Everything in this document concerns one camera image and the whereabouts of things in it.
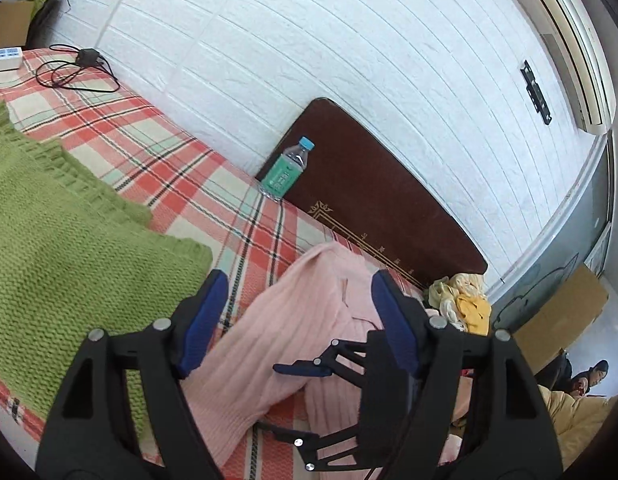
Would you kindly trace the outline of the pink knit sweater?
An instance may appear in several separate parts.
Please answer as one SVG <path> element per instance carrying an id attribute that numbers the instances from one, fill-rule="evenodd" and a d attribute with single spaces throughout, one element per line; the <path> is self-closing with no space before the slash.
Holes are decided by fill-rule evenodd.
<path id="1" fill-rule="evenodd" d="M 317 358 L 334 339 L 365 341 L 383 325 L 371 297 L 372 271 L 339 243 L 312 247 L 206 354 L 183 392 L 208 451 L 224 465 L 246 432 L 275 404 L 305 394 L 316 434 L 358 420 L 360 391 L 338 377 L 285 376 L 275 364 Z"/>

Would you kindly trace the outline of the yellow garment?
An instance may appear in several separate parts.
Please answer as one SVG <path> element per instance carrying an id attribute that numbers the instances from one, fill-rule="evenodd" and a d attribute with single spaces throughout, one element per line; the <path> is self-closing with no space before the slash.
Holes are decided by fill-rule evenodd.
<path id="1" fill-rule="evenodd" d="M 455 306 L 470 334 L 480 336 L 489 334 L 492 305 L 486 298 L 460 294 L 455 300 Z"/>

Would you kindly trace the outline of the brown cardboard sheet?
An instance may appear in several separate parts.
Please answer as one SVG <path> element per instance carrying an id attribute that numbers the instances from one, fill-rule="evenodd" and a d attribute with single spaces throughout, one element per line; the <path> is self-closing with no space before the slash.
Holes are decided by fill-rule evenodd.
<path id="1" fill-rule="evenodd" d="M 601 314 L 609 293 L 584 264 L 513 335 L 533 374 L 566 350 Z"/>

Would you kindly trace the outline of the person in background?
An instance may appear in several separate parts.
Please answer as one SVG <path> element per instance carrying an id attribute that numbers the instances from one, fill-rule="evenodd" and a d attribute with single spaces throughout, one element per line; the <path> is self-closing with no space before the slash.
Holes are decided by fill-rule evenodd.
<path id="1" fill-rule="evenodd" d="M 609 373 L 609 362 L 601 360 L 595 366 L 574 376 L 568 383 L 565 391 L 575 399 L 582 398 L 594 388 Z"/>

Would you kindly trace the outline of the white cream garment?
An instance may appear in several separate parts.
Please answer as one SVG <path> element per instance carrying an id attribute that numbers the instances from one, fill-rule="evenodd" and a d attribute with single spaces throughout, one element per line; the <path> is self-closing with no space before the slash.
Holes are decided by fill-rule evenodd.
<path id="1" fill-rule="evenodd" d="M 455 306 L 455 300 L 460 294 L 482 296 L 487 299 L 484 292 L 484 276 L 458 273 L 451 278 L 441 278 L 428 287 L 426 299 L 429 306 L 437 310 L 453 327 L 461 332 L 469 333 Z"/>

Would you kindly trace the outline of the green knit sweater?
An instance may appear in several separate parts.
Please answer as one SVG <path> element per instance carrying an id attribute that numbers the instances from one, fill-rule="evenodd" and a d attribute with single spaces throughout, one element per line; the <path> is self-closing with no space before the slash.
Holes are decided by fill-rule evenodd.
<path id="1" fill-rule="evenodd" d="M 201 287 L 210 248 L 150 220 L 0 104 L 0 381 L 40 419 L 89 330 L 136 332 Z"/>

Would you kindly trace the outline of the dark brown wooden headboard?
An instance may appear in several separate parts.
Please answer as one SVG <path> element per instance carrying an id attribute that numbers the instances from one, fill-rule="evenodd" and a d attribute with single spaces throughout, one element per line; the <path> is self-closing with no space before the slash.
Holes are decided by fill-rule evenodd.
<path id="1" fill-rule="evenodd" d="M 314 99 L 259 170 L 285 148 L 315 144 L 285 200 L 357 245 L 413 285 L 426 288 L 488 264 L 460 224 L 373 134 L 334 101 Z"/>

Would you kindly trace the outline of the green label water bottle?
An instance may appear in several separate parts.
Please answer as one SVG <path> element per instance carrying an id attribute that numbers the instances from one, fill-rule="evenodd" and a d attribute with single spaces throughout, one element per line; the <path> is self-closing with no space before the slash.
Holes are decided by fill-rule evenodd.
<path id="1" fill-rule="evenodd" d="M 260 180 L 260 193 L 280 203 L 307 168 L 309 153 L 314 147 L 315 144 L 311 140 L 302 136 L 296 145 L 285 148 Z"/>

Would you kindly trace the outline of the plaid red bed sheet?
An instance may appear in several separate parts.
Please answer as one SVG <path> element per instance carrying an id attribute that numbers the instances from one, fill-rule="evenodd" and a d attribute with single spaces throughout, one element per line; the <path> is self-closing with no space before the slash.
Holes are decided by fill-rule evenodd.
<path id="1" fill-rule="evenodd" d="M 152 211 L 155 231 L 186 237 L 213 251 L 213 267 L 229 277 L 229 299 L 215 333 L 224 335 L 263 289 L 310 247 L 337 240 L 384 268 L 344 235 L 289 203 L 264 198 L 256 181 L 201 140 L 177 127 L 129 87 L 115 93 L 52 90 L 36 70 L 47 49 L 24 52 L 18 70 L 0 72 L 0 102 L 33 139 L 58 139 L 72 156 L 127 200 Z M 0 374 L 0 430 L 29 466 L 36 461 L 43 420 Z M 249 430 L 223 468 L 227 479 L 363 479 L 367 471 L 318 474 L 293 447 L 269 432 Z"/>

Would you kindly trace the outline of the white power strip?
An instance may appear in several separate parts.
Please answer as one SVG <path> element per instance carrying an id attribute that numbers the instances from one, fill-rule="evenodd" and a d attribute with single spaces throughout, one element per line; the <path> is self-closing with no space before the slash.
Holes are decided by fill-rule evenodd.
<path id="1" fill-rule="evenodd" d="M 0 72 L 18 70 L 24 62 L 21 47 L 0 48 Z"/>

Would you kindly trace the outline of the white air conditioner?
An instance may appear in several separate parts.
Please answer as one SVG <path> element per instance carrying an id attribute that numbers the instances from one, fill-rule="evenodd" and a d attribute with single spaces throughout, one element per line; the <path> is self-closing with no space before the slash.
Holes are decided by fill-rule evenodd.
<path id="1" fill-rule="evenodd" d="M 601 41 L 582 0 L 521 0 L 559 71 L 578 128 L 604 136 L 616 95 Z"/>

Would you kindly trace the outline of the cardboard box on floor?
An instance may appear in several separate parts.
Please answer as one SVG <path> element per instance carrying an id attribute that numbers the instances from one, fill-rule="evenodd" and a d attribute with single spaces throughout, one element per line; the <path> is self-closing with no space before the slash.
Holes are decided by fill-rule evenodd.
<path id="1" fill-rule="evenodd" d="M 34 2 L 0 2 L 0 48 L 23 47 L 27 42 Z"/>

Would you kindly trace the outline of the black wall bracket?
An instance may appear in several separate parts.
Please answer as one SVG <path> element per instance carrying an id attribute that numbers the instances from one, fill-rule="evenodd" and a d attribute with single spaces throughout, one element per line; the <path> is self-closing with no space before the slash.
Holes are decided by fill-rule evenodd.
<path id="1" fill-rule="evenodd" d="M 544 94 L 539 87 L 535 74 L 530 67 L 530 63 L 528 63 L 527 60 L 523 61 L 520 72 L 525 80 L 526 91 L 530 96 L 530 101 L 532 101 L 536 113 L 540 115 L 544 125 L 550 125 L 552 122 L 551 112 L 546 99 L 544 99 Z"/>

